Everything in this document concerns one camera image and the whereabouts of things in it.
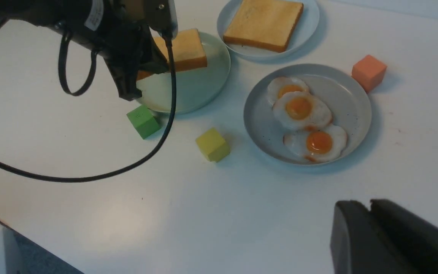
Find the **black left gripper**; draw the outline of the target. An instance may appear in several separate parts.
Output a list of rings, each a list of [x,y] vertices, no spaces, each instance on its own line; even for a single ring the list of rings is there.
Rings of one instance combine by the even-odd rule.
[[[107,60],[120,98],[142,97],[136,87],[139,70],[165,73],[161,54],[145,20],[144,0],[49,0],[52,23],[62,34],[59,75],[66,75],[68,42],[74,41]]]

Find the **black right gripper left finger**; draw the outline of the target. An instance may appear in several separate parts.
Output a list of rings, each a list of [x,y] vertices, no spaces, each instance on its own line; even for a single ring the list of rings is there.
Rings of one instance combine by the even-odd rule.
[[[358,201],[334,206],[330,251],[336,274],[418,274]]]

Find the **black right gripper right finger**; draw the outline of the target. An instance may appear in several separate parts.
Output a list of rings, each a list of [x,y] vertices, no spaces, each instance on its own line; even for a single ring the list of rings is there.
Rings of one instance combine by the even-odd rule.
[[[402,256],[421,274],[438,274],[438,227],[387,199],[370,213]]]

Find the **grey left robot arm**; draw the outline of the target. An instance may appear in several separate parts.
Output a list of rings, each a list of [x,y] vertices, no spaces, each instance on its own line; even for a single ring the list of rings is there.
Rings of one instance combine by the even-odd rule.
[[[56,183],[95,182],[118,176],[141,166],[155,156],[171,131],[177,108],[177,55],[172,39],[177,35],[172,0],[0,0],[0,15],[46,27],[62,35],[59,47],[58,75],[66,94],[80,96],[95,78],[96,57],[104,58],[120,98],[141,98],[136,87],[140,72],[171,76],[171,113],[165,131],[153,150],[144,158],[118,170],[90,177],[64,178],[39,175],[0,162],[0,169],[30,179]],[[67,83],[67,54],[71,41],[90,50],[91,66],[83,86],[71,92]],[[409,263],[393,246],[376,217],[388,213],[395,204],[374,201],[372,211],[356,201],[340,202],[341,220],[335,221],[333,263],[336,274],[409,274]]]

